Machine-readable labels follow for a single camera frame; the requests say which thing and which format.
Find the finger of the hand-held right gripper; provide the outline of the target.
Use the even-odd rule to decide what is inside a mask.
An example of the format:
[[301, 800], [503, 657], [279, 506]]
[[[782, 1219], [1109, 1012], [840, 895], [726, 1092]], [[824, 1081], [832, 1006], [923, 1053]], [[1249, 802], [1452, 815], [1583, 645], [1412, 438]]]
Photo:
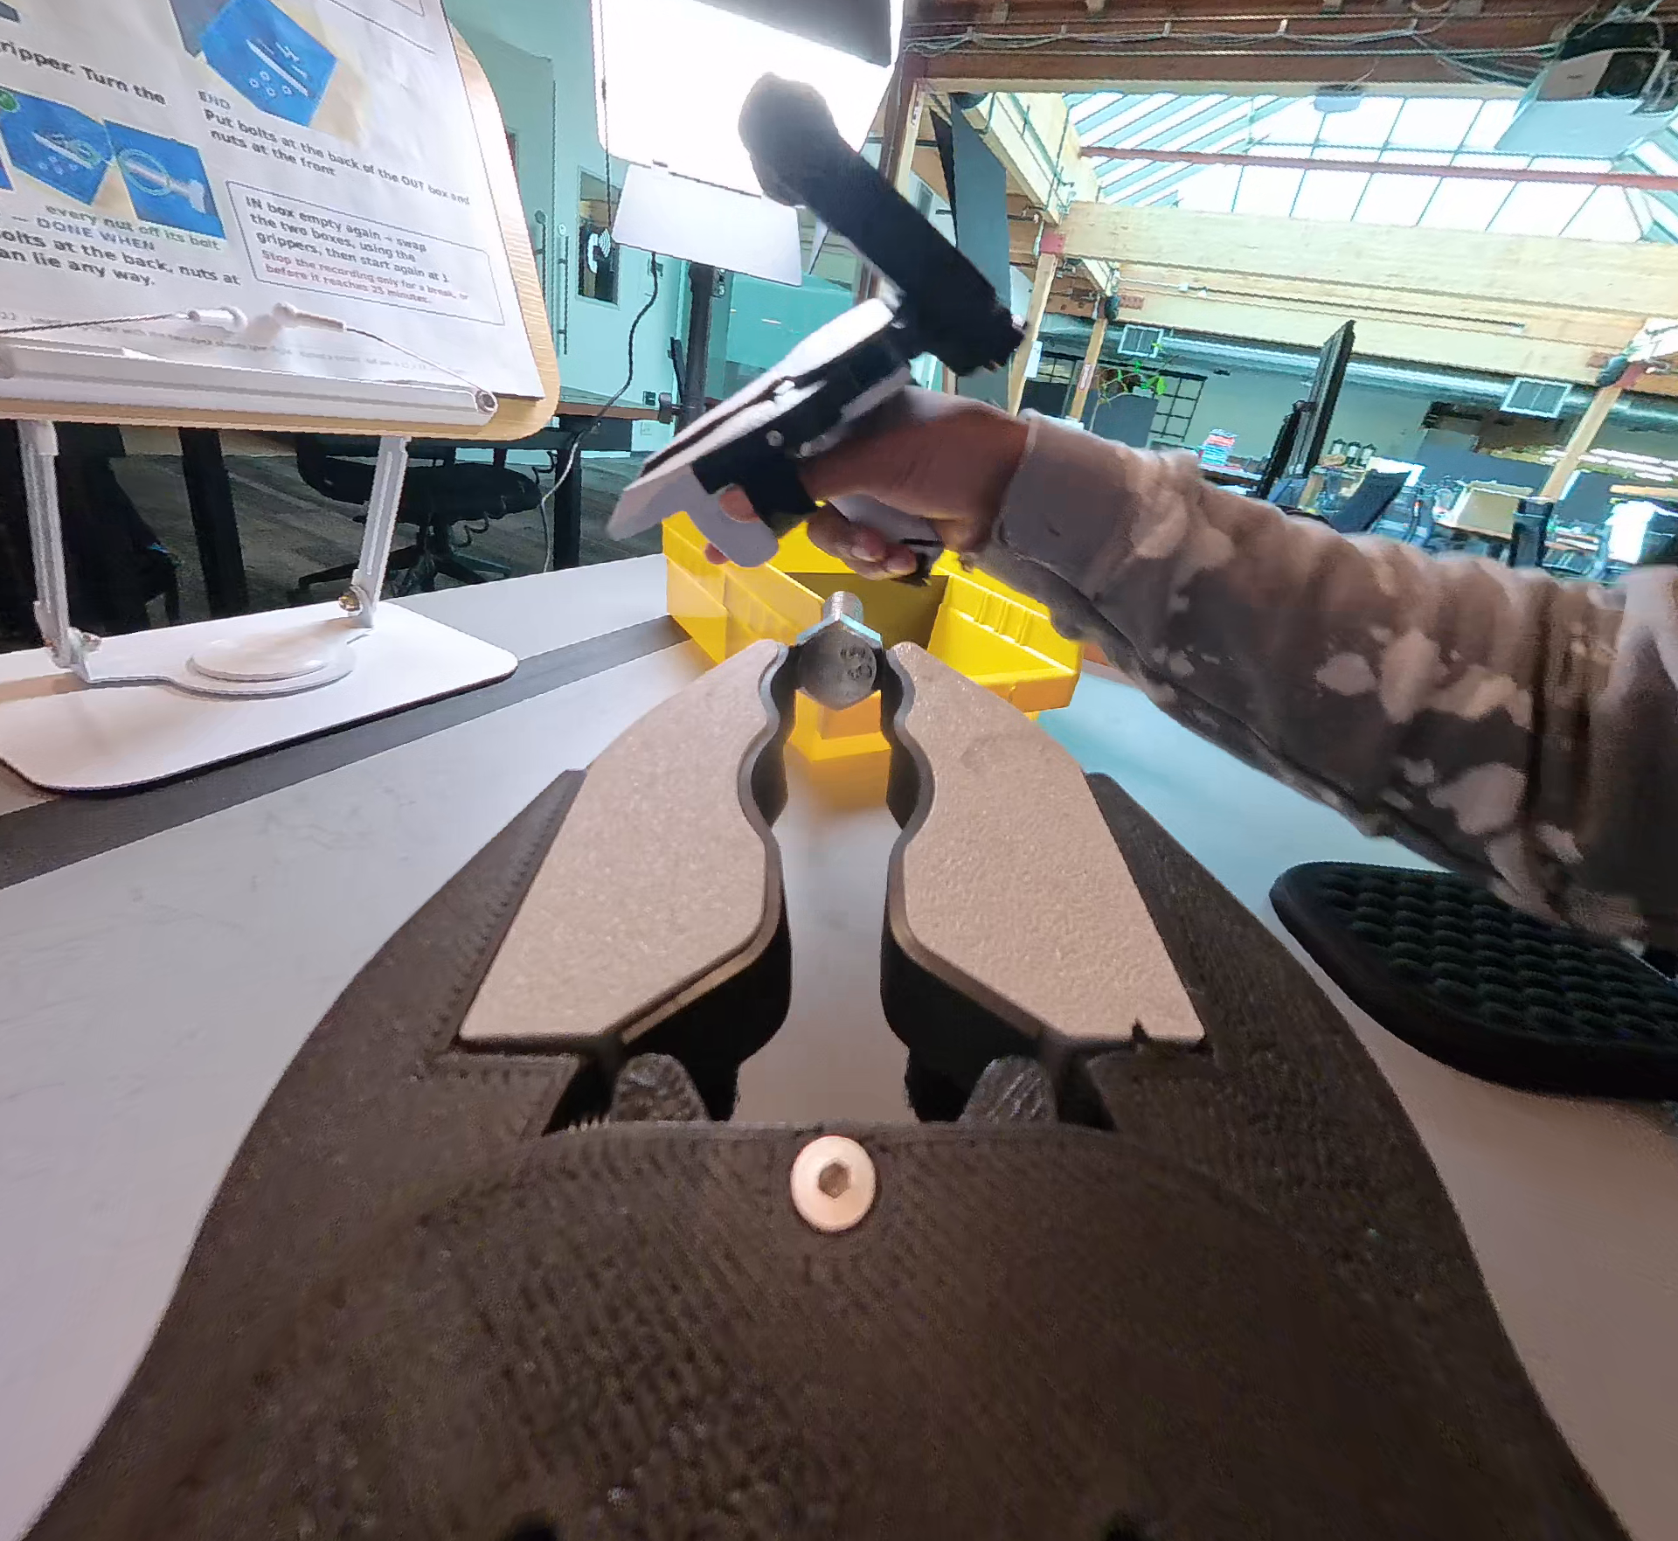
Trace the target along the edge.
[[743, 490], [782, 536], [817, 506], [803, 463], [907, 385], [908, 322], [884, 299], [854, 304], [648, 458], [619, 495], [608, 533], [629, 536], [676, 515], [702, 533], [702, 500]]
[[702, 500], [702, 536], [708, 553], [741, 566], [772, 565], [782, 545], [743, 490], [722, 490]]

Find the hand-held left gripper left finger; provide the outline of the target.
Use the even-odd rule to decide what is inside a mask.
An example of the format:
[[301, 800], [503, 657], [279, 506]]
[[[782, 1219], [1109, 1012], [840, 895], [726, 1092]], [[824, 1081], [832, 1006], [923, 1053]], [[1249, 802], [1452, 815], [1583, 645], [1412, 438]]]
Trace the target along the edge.
[[786, 1017], [772, 822], [784, 645], [762, 640], [626, 727], [582, 775], [458, 1025], [473, 1052], [633, 1057], [704, 1021], [724, 1057]]

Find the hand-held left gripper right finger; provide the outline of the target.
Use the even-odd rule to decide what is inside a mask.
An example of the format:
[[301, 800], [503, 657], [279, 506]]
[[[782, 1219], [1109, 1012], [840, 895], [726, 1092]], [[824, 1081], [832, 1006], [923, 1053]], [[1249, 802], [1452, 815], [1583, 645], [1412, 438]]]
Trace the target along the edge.
[[894, 647], [888, 672], [892, 951], [1043, 1053], [1198, 1050], [1201, 1013], [1076, 760], [928, 649]]

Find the silver steel bolt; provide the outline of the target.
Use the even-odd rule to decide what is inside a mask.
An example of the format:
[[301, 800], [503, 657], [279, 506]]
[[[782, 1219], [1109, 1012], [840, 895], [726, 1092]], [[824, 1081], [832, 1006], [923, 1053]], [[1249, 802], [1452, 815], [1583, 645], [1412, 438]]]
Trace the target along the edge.
[[852, 710], [875, 691], [884, 645], [849, 590], [832, 591], [818, 620], [789, 649], [793, 687], [829, 712]]

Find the yellow plastic bin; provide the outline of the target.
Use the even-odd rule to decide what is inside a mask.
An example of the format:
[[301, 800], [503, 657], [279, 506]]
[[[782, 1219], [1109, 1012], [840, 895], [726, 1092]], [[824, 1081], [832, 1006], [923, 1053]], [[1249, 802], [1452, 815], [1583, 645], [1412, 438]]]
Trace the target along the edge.
[[[684, 515], [661, 521], [661, 554], [667, 614], [714, 664], [762, 640], [793, 641], [786, 640], [796, 604], [789, 573], [849, 573], [808, 545], [802, 528], [782, 536], [772, 565], [714, 565]], [[1043, 608], [953, 558], [935, 560], [932, 575], [948, 576], [948, 588], [923, 649], [1021, 715], [1038, 717], [1071, 701], [1081, 647], [1050, 626]]]

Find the person's right forearm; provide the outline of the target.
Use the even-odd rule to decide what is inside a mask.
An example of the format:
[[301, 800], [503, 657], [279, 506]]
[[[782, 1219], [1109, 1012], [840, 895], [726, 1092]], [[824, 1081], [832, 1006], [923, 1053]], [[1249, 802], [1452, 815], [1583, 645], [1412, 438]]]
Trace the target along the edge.
[[1563, 583], [1014, 431], [975, 565], [1163, 715], [1525, 915], [1674, 950], [1674, 566]]

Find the person's right hand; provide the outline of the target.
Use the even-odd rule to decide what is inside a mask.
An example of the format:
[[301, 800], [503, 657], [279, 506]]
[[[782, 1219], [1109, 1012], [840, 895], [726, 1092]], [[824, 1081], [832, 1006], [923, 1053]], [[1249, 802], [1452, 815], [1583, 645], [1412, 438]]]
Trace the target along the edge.
[[910, 546], [837, 504], [860, 498], [932, 524], [944, 550], [970, 560], [990, 539], [1025, 444], [1029, 428], [988, 401], [907, 386], [803, 463], [802, 485], [817, 504], [808, 545], [867, 579], [917, 575]]

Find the black light stand pole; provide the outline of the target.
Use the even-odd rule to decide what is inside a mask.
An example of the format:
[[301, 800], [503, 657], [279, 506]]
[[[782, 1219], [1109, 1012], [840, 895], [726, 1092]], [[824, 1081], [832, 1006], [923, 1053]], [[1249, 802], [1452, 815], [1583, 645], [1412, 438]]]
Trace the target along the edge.
[[697, 260], [684, 262], [687, 272], [687, 329], [682, 342], [682, 421], [694, 421], [708, 405], [708, 363], [717, 327], [717, 307], [726, 299], [726, 272]]

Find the black board wooden stand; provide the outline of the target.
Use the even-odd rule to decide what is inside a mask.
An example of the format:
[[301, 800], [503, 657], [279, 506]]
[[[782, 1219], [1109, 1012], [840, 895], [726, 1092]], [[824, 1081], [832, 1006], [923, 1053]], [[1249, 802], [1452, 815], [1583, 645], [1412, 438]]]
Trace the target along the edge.
[[980, 98], [953, 89], [948, 114], [934, 117], [957, 250], [984, 275], [997, 298], [1014, 303], [1005, 167], [975, 128]]

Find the wooden office desk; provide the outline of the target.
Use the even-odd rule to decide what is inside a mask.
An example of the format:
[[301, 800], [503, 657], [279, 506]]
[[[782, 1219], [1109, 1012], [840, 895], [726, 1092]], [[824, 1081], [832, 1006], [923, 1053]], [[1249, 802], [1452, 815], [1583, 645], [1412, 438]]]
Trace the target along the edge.
[[558, 401], [545, 431], [553, 448], [545, 493], [547, 573], [659, 554], [656, 524], [613, 536], [608, 521], [621, 493], [671, 435], [673, 416], [661, 396], [652, 406], [582, 396]]

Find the white studio light panel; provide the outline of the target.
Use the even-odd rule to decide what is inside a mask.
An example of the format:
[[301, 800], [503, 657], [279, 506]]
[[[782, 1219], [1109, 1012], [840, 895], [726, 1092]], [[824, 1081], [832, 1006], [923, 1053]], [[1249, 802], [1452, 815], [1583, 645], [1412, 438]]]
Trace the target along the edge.
[[764, 74], [808, 86], [863, 144], [908, 0], [591, 0], [596, 129], [626, 165], [613, 243], [796, 287], [798, 212], [768, 199], [738, 135]]

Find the black office chair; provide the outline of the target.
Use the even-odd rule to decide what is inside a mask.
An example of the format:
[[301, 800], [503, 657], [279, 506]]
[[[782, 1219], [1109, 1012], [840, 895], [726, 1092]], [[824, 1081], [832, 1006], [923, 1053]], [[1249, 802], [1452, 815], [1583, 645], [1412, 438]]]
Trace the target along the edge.
[[[370, 513], [376, 454], [371, 438], [295, 438], [295, 468], [307, 486], [327, 501]], [[423, 444], [408, 451], [396, 524], [415, 533], [411, 545], [390, 550], [385, 591], [407, 598], [433, 591], [442, 583], [481, 584], [513, 576], [513, 566], [472, 558], [472, 536], [491, 521], [540, 509], [540, 483], [507, 464], [507, 450], [491, 450], [487, 463], [456, 458], [452, 444]]]

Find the black computer monitor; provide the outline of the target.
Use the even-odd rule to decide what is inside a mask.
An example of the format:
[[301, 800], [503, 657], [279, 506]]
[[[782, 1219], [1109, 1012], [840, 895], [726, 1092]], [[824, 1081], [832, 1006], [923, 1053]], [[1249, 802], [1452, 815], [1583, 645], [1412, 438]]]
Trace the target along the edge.
[[1276, 431], [1270, 454], [1256, 483], [1256, 498], [1272, 501], [1286, 483], [1306, 483], [1322, 458], [1327, 424], [1339, 405], [1349, 360], [1355, 344], [1355, 322], [1345, 319], [1319, 349], [1310, 385], [1302, 400], [1292, 401], [1289, 416]]

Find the instruction sheet stand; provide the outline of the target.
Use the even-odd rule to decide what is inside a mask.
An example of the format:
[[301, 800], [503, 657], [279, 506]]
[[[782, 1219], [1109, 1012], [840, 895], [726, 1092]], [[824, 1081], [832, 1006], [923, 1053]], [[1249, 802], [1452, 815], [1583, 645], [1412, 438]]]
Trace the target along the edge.
[[[126, 792], [502, 685], [507, 649], [382, 604], [415, 439], [513, 443], [558, 396], [483, 72], [442, 0], [3, 0], [3, 420], [38, 647], [3, 764]], [[370, 438], [336, 603], [94, 631], [71, 421]]]

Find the ceiling projector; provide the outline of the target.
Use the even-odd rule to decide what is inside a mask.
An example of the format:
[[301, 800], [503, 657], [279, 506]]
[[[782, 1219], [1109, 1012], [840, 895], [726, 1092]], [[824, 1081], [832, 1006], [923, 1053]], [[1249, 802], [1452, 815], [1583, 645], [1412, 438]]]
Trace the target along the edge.
[[1606, 19], [1565, 34], [1492, 150], [1610, 162], [1671, 125], [1674, 19]]

